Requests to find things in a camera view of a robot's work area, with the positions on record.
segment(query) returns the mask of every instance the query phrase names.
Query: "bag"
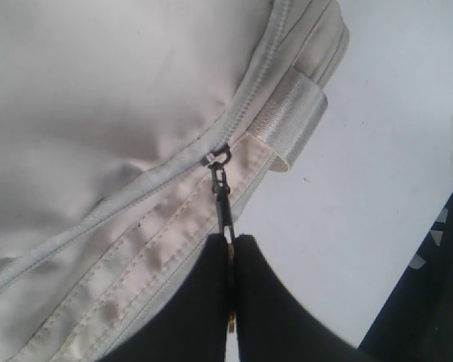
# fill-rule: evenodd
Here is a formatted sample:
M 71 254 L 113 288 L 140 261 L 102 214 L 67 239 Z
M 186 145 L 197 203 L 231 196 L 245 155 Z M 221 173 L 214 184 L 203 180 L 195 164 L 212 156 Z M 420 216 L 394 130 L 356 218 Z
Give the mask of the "bag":
M 348 31 L 332 0 L 0 1 L 0 361 L 97 360 L 294 163 Z

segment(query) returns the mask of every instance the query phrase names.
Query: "zipper pull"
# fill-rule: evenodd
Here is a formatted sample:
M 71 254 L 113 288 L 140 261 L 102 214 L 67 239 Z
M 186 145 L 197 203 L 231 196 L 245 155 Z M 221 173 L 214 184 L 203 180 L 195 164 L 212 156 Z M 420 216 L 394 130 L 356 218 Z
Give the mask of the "zipper pull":
M 226 144 L 220 151 L 212 153 L 211 156 L 214 159 L 218 159 L 221 155 L 224 155 L 222 161 L 213 161 L 208 165 L 211 170 L 212 187 L 211 190 L 217 199 L 217 216 L 218 216 L 218 228 L 220 233 L 229 236 L 230 242 L 228 243 L 228 288 L 229 288 L 229 304 L 230 304 L 230 318 L 228 321 L 228 332 L 235 332 L 235 277 L 233 274 L 233 258 L 235 256 L 235 250 L 233 249 L 232 242 L 235 240 L 235 230 L 233 228 L 233 216 L 232 208 L 230 205 L 230 187 L 227 182 L 227 173 L 225 172 L 225 165 L 232 159 L 232 152 L 230 146 Z

